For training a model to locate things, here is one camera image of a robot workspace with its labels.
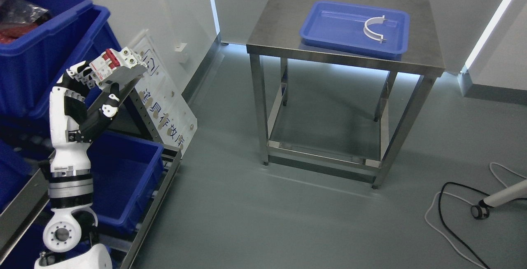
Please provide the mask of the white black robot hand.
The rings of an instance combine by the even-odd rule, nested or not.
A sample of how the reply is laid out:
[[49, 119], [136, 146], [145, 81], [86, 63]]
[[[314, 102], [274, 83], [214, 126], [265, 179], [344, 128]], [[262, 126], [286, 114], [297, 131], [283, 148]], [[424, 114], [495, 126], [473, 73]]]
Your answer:
[[52, 145], [92, 143], [111, 124], [119, 110], [120, 85], [113, 83], [105, 102], [91, 114], [85, 98], [96, 85], [87, 61], [74, 64], [61, 75], [49, 95]]

